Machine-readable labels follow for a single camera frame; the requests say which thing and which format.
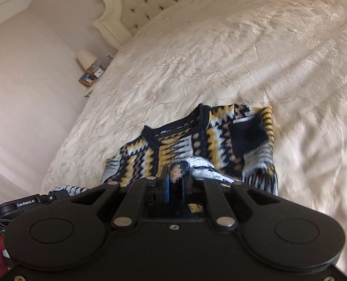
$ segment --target black robotic device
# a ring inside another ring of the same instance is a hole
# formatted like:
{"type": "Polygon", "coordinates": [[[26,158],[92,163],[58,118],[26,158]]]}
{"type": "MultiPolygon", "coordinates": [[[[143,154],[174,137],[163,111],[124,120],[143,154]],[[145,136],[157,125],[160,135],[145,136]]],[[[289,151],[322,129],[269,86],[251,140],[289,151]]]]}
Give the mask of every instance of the black robotic device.
{"type": "Polygon", "coordinates": [[[239,182],[162,174],[22,214],[4,233],[17,264],[0,280],[347,280],[331,217],[239,182]]]}

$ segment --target patterned knit sweater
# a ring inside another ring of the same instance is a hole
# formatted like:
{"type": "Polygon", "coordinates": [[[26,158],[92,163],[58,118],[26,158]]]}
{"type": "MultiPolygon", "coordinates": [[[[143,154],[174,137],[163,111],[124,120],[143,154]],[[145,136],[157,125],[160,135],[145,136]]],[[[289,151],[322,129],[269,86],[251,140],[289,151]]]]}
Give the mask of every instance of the patterned knit sweater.
{"type": "Polygon", "coordinates": [[[175,161],[201,156],[232,178],[277,193],[271,113],[271,107],[199,104],[181,120],[157,129],[145,126],[139,137],[107,159],[101,183],[126,186],[159,176],[163,166],[175,161]]]}

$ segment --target bedspread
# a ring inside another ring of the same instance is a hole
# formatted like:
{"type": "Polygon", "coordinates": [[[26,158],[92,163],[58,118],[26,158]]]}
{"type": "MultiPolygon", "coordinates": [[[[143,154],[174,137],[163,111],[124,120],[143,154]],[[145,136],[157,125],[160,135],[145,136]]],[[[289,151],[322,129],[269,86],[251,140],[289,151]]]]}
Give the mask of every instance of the bedspread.
{"type": "MultiPolygon", "coordinates": [[[[347,237],[347,0],[183,0],[117,54],[43,192],[99,184],[103,162],[199,103],[271,105],[280,196],[347,237]]],[[[347,273],[346,247],[338,267],[347,273]]]]}

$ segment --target picture frame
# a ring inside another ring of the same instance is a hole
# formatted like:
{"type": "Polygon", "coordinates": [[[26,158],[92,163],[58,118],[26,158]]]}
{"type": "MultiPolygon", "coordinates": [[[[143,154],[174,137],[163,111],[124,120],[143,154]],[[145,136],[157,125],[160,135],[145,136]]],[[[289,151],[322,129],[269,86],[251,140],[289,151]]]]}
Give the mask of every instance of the picture frame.
{"type": "Polygon", "coordinates": [[[79,79],[79,82],[81,82],[85,86],[92,86],[95,84],[99,79],[96,78],[93,75],[90,75],[88,73],[84,73],[81,78],[79,79]]]}

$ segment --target metal pin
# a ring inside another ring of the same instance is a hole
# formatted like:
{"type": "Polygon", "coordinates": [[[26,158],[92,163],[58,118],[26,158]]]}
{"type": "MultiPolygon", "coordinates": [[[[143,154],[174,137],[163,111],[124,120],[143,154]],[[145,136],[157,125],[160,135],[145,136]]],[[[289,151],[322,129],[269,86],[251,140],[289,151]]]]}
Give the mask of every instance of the metal pin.
{"type": "Polygon", "coordinates": [[[132,224],[132,220],[128,217],[118,217],[114,219],[113,223],[120,227],[127,227],[132,224]]]}
{"type": "Polygon", "coordinates": [[[236,223],[236,221],[231,217],[219,217],[217,218],[216,223],[220,226],[231,227],[236,223]]]}
{"type": "Polygon", "coordinates": [[[180,229],[179,225],[171,225],[170,226],[170,230],[179,230],[179,229],[180,229]]]}
{"type": "Polygon", "coordinates": [[[23,276],[18,275],[18,276],[15,276],[14,281],[26,281],[26,280],[23,276]]]}

